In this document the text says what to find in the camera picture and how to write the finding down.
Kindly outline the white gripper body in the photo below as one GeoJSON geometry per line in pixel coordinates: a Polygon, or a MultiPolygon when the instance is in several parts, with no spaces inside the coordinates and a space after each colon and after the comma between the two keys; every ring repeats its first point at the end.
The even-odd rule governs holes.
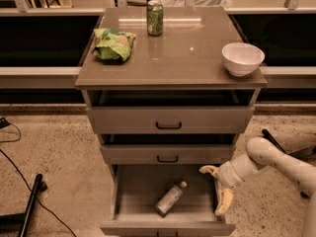
{"type": "Polygon", "coordinates": [[[230,161],[222,164],[218,169],[218,180],[222,186],[229,189],[239,188],[243,180],[238,175],[230,161]]]}

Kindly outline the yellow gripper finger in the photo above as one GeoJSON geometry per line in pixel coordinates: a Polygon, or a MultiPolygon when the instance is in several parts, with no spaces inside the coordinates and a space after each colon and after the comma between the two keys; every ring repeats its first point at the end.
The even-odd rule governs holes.
{"type": "Polygon", "coordinates": [[[204,165],[199,168],[202,174],[210,174],[213,178],[218,177],[218,168],[213,165],[204,165]]]}
{"type": "Polygon", "coordinates": [[[220,188],[217,191],[218,205],[215,210],[217,216],[223,215],[229,209],[233,200],[233,191],[227,188],[220,188]]]}

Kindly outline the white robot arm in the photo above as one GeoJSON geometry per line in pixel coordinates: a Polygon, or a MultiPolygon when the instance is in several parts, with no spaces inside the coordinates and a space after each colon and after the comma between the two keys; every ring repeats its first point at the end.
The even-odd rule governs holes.
{"type": "Polygon", "coordinates": [[[266,166],[277,169],[310,197],[302,237],[316,237],[316,167],[281,152],[262,137],[251,138],[244,154],[219,167],[199,168],[201,173],[209,173],[216,180],[219,195],[215,214],[224,215],[233,200],[233,190],[266,166]]]}

